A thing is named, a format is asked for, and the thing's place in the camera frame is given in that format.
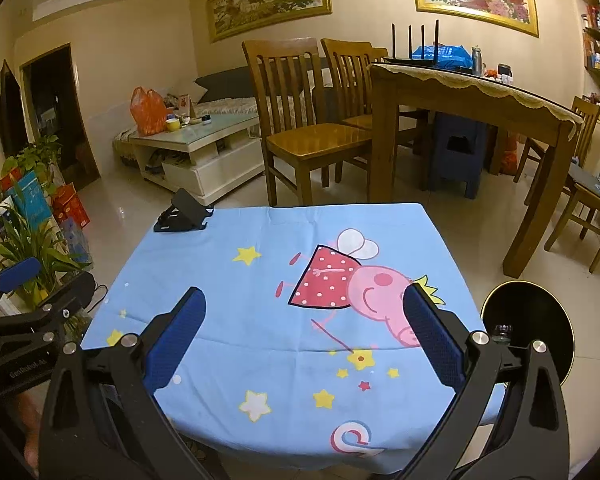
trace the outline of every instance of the black cup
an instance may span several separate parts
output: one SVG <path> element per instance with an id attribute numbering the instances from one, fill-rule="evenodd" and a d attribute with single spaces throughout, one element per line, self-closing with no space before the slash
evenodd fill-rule
<path id="1" fill-rule="evenodd" d="M 510 325 L 511 346 L 544 341 L 564 384 L 573 365 L 575 337 L 560 301 L 548 290 L 530 282 L 503 283 L 488 295 L 481 316 L 489 334 L 498 325 Z"/>

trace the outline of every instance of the cartoon tablecloth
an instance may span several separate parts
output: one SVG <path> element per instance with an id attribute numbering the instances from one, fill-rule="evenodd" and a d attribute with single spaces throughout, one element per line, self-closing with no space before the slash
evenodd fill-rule
<path id="1" fill-rule="evenodd" d="M 454 394 L 404 317 L 418 282 L 483 330 L 454 261 L 417 204 L 216 210 L 206 230 L 138 245 L 82 343 L 140 333 L 189 286 L 206 318 L 169 386 L 179 431 L 268 466 L 402 469 Z M 484 423 L 503 396 L 496 388 Z"/>

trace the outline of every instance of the wooden dining table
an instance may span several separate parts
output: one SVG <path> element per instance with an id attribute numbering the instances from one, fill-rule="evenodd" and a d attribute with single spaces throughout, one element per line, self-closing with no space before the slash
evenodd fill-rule
<path id="1" fill-rule="evenodd" d="M 396 135 L 400 105 L 429 110 L 420 120 L 423 178 L 428 173 L 436 112 L 492 124 L 500 132 L 524 134 L 548 144 L 537 186 L 502 267 L 519 278 L 555 211 L 575 153 L 582 118 L 541 96 L 480 77 L 431 68 L 388 64 L 370 67 L 373 86 L 373 138 L 369 199 L 393 202 Z"/>

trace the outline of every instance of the potted plant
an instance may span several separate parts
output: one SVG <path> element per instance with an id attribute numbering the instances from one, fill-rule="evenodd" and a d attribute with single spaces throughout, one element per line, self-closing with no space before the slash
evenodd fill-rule
<path id="1" fill-rule="evenodd" d="M 14 184 L 14 187 L 24 203 L 22 190 L 18 184 Z M 5 239 L 0 242 L 0 268 L 6 269 L 32 256 L 38 259 L 41 265 L 40 273 L 18 291 L 27 307 L 34 309 L 42 306 L 44 299 L 62 286 L 58 279 L 59 273 L 77 272 L 86 265 L 59 250 L 63 241 L 55 236 L 53 226 L 50 226 L 49 222 L 43 222 L 32 229 L 25 216 L 10 206 L 2 207 L 9 211 L 11 221 L 0 216 L 6 233 Z M 86 314 L 78 313 L 68 319 L 65 328 L 72 339 L 79 341 L 89 322 L 90 318 Z"/>
<path id="2" fill-rule="evenodd" d="M 14 168 L 20 168 L 22 175 L 33 170 L 43 191 L 53 196 L 57 189 L 54 184 L 54 167 L 58 166 L 61 149 L 58 136 L 41 136 L 36 143 L 27 145 L 18 155 L 10 156 L 4 161 L 0 181 L 9 176 Z"/>

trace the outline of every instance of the red polka dot dress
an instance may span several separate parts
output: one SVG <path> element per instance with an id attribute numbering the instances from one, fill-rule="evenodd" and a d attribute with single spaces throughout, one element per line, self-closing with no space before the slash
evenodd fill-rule
<path id="1" fill-rule="evenodd" d="M 306 308 L 346 308 L 347 288 L 360 263 L 347 254 L 318 245 L 296 285 L 289 304 Z"/>

